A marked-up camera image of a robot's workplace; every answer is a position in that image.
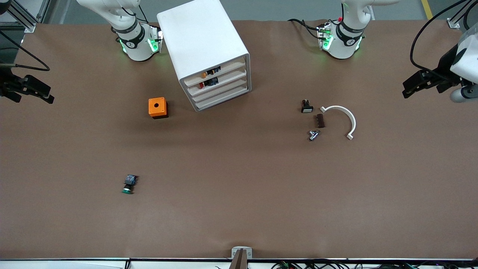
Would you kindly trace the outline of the green mushroom push button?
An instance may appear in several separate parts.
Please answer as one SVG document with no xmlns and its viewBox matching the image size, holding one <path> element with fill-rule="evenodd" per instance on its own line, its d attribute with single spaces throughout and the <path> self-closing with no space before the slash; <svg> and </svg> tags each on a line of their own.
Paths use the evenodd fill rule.
<svg viewBox="0 0 478 269">
<path fill-rule="evenodd" d="M 122 190 L 123 194 L 133 194 L 134 186 L 136 185 L 138 176 L 136 175 L 127 175 L 124 181 L 124 187 Z"/>
</svg>

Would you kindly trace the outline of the aluminium frame post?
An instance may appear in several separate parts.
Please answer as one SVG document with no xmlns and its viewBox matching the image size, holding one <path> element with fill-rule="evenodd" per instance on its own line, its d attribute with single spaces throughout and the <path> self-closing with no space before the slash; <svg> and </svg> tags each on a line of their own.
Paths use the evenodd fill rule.
<svg viewBox="0 0 478 269">
<path fill-rule="evenodd" d="M 33 33 L 46 20 L 52 0 L 0 0 L 0 30 Z"/>
<path fill-rule="evenodd" d="M 465 19 L 476 5 L 478 5 L 478 0 L 466 0 L 453 16 L 447 18 L 449 27 L 451 29 L 460 29 L 461 26 L 465 25 Z"/>
</svg>

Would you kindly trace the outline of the white curved plastic bracket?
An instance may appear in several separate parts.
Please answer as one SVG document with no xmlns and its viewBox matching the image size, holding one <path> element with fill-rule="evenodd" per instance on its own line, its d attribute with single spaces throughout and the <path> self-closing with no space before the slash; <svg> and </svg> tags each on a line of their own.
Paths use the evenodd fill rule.
<svg viewBox="0 0 478 269">
<path fill-rule="evenodd" d="M 357 128 L 357 120 L 356 120 L 354 114 L 352 113 L 352 111 L 350 111 L 346 107 L 339 106 L 339 105 L 332 105 L 332 106 L 328 106 L 328 107 L 322 106 L 322 107 L 320 107 L 320 110 L 321 110 L 321 112 L 323 112 L 323 114 L 325 112 L 328 112 L 328 111 L 331 111 L 331 110 L 337 110 L 337 111 L 340 111 L 340 112 L 344 113 L 345 115 L 347 115 L 348 118 L 350 119 L 350 122 L 351 122 L 351 130 L 347 133 L 346 137 L 349 140 L 354 139 L 354 132 Z"/>
</svg>

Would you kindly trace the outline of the orange button enclosure box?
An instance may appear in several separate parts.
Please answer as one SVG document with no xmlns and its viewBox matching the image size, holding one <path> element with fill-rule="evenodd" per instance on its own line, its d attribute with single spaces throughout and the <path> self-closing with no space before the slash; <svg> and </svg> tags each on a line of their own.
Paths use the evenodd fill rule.
<svg viewBox="0 0 478 269">
<path fill-rule="evenodd" d="M 168 102 L 164 97 L 148 99 L 148 114 L 153 119 L 169 117 Z"/>
</svg>

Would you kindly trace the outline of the grey table edge bracket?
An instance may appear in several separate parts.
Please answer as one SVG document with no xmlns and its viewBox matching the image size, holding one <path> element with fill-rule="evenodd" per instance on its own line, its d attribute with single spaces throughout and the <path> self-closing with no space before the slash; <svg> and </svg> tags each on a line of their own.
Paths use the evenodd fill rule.
<svg viewBox="0 0 478 269">
<path fill-rule="evenodd" d="M 229 269 L 249 269 L 249 260 L 252 259 L 252 248 L 236 246 L 232 248 L 232 261 Z"/>
</svg>

